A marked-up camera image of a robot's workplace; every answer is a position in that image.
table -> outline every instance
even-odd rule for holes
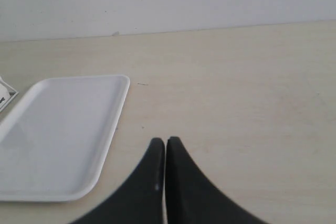
[[[131,87],[96,187],[69,203],[0,203],[1,223],[67,223],[107,198],[152,137],[178,135],[206,176],[271,223],[336,218],[336,22],[0,43],[20,95],[63,76]]]

light wood table surface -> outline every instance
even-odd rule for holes
[[[0,43],[20,95],[50,77],[126,74],[101,177],[69,203],[0,203],[0,223],[67,223],[108,197],[152,137],[182,138],[209,179],[271,223],[336,219],[336,22]]]

black object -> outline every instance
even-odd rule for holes
[[[167,144],[165,195],[169,224],[265,223],[222,194],[178,137],[171,137]]]
[[[165,149],[152,139],[129,178],[107,200],[73,224],[162,224]]]

white wall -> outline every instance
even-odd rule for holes
[[[0,0],[0,41],[335,18],[335,0]]]

white tray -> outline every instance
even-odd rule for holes
[[[0,124],[0,200],[70,201],[91,191],[129,85],[118,75],[32,86]]]

